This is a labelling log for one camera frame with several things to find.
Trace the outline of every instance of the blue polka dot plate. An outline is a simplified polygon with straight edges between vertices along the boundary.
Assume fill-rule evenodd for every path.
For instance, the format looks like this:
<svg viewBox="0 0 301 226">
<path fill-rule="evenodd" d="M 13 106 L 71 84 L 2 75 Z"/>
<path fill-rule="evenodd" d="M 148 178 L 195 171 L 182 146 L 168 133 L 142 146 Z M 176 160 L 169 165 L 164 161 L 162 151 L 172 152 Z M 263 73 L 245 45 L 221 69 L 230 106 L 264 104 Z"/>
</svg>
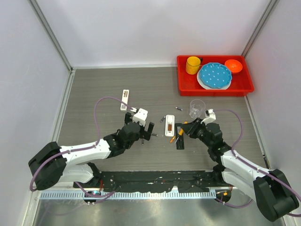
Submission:
<svg viewBox="0 0 301 226">
<path fill-rule="evenodd" d="M 202 82 L 213 89 L 221 89 L 231 83 L 231 71 L 220 63 L 208 63 L 203 65 L 198 72 Z"/>
</svg>

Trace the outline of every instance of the plate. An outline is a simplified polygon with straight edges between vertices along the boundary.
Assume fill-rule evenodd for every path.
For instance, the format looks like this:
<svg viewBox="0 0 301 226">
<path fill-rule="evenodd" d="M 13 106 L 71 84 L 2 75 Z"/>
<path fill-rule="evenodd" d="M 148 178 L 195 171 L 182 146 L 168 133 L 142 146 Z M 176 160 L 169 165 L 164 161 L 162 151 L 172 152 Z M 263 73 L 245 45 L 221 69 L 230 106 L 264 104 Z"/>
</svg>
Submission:
<svg viewBox="0 0 301 226">
<path fill-rule="evenodd" d="M 221 89 L 229 85 L 232 80 L 231 71 L 220 63 L 208 63 L 199 70 L 198 77 L 213 89 Z"/>
<path fill-rule="evenodd" d="M 199 74 L 197 75 L 197 80 L 198 80 L 198 83 L 200 84 L 200 86 L 203 87 L 204 89 L 214 89 L 214 88 L 211 88 L 211 87 L 205 85 L 205 84 L 202 82 L 202 80 L 199 78 Z M 231 85 L 231 81 L 230 81 L 230 83 L 229 83 L 227 86 L 225 86 L 225 87 L 223 87 L 223 88 L 220 88 L 220 89 L 221 89 L 221 90 L 225 90 L 225 89 L 229 88 L 230 85 Z"/>
</svg>

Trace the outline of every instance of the yellow mug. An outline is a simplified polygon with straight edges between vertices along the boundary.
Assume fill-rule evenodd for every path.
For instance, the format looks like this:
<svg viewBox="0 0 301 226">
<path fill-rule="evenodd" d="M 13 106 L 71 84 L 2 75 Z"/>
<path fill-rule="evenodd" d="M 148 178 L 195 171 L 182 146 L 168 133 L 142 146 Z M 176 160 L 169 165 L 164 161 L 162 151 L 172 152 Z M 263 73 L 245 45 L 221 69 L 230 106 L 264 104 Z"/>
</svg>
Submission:
<svg viewBox="0 0 301 226">
<path fill-rule="evenodd" d="M 186 72 L 188 74 L 198 73 L 199 67 L 201 65 L 201 60 L 196 56 L 191 56 L 186 62 Z"/>
</svg>

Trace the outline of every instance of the gray wooden tabletop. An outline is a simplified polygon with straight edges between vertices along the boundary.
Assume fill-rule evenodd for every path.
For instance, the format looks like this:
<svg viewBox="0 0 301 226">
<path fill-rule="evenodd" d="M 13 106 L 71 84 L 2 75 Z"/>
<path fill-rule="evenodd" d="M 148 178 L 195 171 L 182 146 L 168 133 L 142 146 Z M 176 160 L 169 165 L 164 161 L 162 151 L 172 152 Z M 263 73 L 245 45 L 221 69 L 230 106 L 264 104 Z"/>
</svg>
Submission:
<svg viewBox="0 0 301 226">
<path fill-rule="evenodd" d="M 242 118 L 244 136 L 236 150 L 256 164 L 264 166 L 256 134 L 243 97 L 182 97 L 178 91 L 175 67 L 119 68 L 76 70 L 59 137 L 59 145 L 78 145 L 97 140 L 93 109 L 104 96 L 121 98 L 123 89 L 129 89 L 129 104 L 147 111 L 147 123 L 155 123 L 153 132 L 158 137 L 137 141 L 124 154 L 114 158 L 93 161 L 100 170 L 211 170 L 213 162 L 207 147 L 197 139 L 184 136 L 185 150 L 177 150 L 164 136 L 165 124 L 160 119 L 173 114 L 176 122 L 192 121 L 189 106 L 193 99 L 201 99 L 206 109 L 232 109 Z M 116 132 L 124 124 L 125 112 L 120 103 L 106 99 L 97 108 L 102 137 Z M 228 112 L 216 113 L 224 140 L 232 145 L 240 134 L 236 116 Z"/>
</svg>

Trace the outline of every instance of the white wall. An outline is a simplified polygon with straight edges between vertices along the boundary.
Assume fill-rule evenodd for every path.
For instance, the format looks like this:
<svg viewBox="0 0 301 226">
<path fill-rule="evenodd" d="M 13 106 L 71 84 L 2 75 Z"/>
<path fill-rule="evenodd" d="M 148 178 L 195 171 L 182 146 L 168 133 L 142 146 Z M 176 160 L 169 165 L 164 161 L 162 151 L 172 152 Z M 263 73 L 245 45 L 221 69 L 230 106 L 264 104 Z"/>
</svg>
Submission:
<svg viewBox="0 0 301 226">
<path fill-rule="evenodd" d="M 240 55 L 268 0 L 38 0 L 72 66 Z"/>
<path fill-rule="evenodd" d="M 301 194 L 301 1 L 279 1 L 246 60 L 252 110 L 273 168 Z"/>
<path fill-rule="evenodd" d="M 20 226 L 28 161 L 51 138 L 68 72 L 28 1 L 0 1 L 0 21 L 0 224 Z"/>
</svg>

